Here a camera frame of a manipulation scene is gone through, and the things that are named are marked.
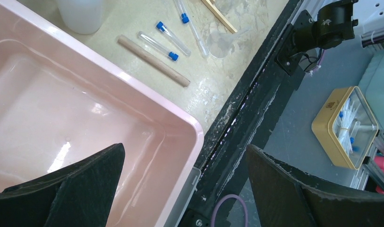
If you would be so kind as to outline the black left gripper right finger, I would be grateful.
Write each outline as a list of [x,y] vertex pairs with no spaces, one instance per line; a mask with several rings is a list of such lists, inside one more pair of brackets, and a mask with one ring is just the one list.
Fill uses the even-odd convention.
[[384,194],[357,190],[246,149],[249,180],[264,227],[384,227]]

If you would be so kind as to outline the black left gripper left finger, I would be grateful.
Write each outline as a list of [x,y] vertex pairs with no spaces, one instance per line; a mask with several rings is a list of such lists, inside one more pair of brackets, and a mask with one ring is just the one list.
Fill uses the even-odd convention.
[[0,227],[103,227],[125,160],[113,144],[81,161],[0,192]]

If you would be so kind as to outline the pink plastic bin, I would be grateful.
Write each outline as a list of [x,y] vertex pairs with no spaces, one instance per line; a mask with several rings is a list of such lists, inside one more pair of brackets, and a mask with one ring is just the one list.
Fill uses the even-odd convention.
[[198,121],[16,0],[0,0],[0,192],[121,143],[105,227],[163,227],[204,142]]

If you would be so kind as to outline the thick wooden dowel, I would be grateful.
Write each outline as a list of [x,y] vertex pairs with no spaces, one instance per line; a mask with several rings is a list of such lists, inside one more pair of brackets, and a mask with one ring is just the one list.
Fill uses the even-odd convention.
[[183,87],[189,86],[190,81],[186,77],[178,73],[172,67],[168,66],[163,61],[161,61],[160,59],[158,59],[157,57],[155,57],[154,55],[152,55],[151,53],[137,45],[135,42],[125,37],[124,35],[118,36],[117,43],[125,47],[127,50],[131,51],[141,60],[145,61],[152,67],[159,70],[161,73],[165,74],[167,77],[169,77],[179,85]]

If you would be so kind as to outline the red capped wash bottle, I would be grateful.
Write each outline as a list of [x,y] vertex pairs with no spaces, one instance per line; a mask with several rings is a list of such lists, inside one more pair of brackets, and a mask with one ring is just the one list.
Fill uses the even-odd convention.
[[73,32],[89,35],[101,27],[103,0],[58,0],[56,3],[64,24]]

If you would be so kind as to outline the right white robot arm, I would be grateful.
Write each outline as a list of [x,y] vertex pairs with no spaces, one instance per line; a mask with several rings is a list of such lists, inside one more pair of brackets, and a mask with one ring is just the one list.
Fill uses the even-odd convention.
[[355,37],[354,27],[358,19],[353,19],[353,5],[357,0],[340,0],[322,7],[314,20],[307,10],[298,16],[295,24],[288,24],[282,34],[282,43],[275,62],[288,75],[293,75],[302,57],[308,67],[319,62],[323,51],[340,45]]

